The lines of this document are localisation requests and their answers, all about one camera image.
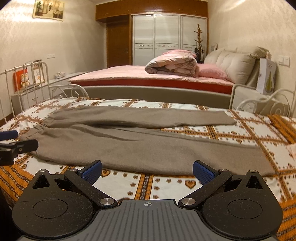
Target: blue gripper pad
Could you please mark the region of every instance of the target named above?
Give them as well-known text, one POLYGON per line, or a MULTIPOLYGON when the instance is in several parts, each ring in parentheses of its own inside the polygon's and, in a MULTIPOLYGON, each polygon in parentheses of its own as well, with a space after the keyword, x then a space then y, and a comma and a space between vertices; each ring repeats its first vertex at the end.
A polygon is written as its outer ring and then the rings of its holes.
POLYGON ((195 161, 193 164, 193 175, 205 185, 213 180, 218 172, 201 161, 195 161))
POLYGON ((99 160, 78 171, 78 175, 89 184, 93 185, 102 174, 102 163, 99 160))
POLYGON ((11 140, 18 138, 17 131, 0 131, 0 141, 11 140))

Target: silver screw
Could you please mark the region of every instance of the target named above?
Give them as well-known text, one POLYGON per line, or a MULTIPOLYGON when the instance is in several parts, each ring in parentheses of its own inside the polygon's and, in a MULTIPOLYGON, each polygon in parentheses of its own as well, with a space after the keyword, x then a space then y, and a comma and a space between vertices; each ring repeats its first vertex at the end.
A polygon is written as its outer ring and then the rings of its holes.
POLYGON ((193 205, 195 203, 195 200, 193 198, 183 198, 181 203, 183 203, 184 205, 193 205))
POLYGON ((110 206, 110 205, 112 205, 114 203, 114 199, 106 197, 106 198, 101 199, 100 203, 105 205, 105 206, 110 206))

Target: patterned bedsheet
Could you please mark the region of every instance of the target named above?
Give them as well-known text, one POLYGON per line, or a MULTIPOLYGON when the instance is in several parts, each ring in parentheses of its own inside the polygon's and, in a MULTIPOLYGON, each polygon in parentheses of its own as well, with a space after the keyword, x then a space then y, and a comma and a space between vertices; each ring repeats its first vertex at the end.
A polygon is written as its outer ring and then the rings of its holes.
MULTIPOLYGON (((17 130, 22 135, 36 124, 42 123, 55 110, 82 105, 221 110, 192 104, 146 102, 134 99, 64 98, 47 100, 31 107, 2 126, 0 131, 17 130)), ((193 138, 211 138, 242 145, 258 145, 276 172, 274 176, 264 177, 264 180, 279 202, 292 200, 296 194, 296 164, 286 149, 285 145, 288 143, 285 138, 271 125, 268 117, 248 112, 224 111, 237 121, 236 125, 184 126, 162 129, 162 131, 185 134, 193 138)), ((22 154, 15 159, 14 165, 0 166, 0 187, 3 193, 9 197, 11 203, 15 203, 38 170, 47 169, 52 174, 60 174, 74 167, 40 160, 31 154, 22 154)), ((175 199, 178 202, 180 198, 197 190, 202 185, 194 176, 156 176, 104 169, 102 177, 95 182, 94 186, 117 200, 175 199)))

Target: upholstered headboard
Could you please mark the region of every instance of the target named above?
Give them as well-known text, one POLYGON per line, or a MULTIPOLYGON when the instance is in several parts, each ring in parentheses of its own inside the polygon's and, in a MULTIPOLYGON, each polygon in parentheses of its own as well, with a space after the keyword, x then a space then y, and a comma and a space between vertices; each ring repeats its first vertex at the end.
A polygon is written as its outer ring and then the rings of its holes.
POLYGON ((205 64, 216 64, 235 84, 256 87, 259 59, 265 58, 266 52, 257 46, 224 47, 209 53, 205 64))

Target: teddy bear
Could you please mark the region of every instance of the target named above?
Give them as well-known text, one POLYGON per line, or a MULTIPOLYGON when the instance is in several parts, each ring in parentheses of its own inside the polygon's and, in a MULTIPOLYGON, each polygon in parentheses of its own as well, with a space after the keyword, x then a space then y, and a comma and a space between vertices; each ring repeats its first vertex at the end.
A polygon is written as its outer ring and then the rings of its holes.
POLYGON ((28 86, 30 84, 28 73, 25 73, 25 75, 21 74, 20 79, 22 87, 28 86))

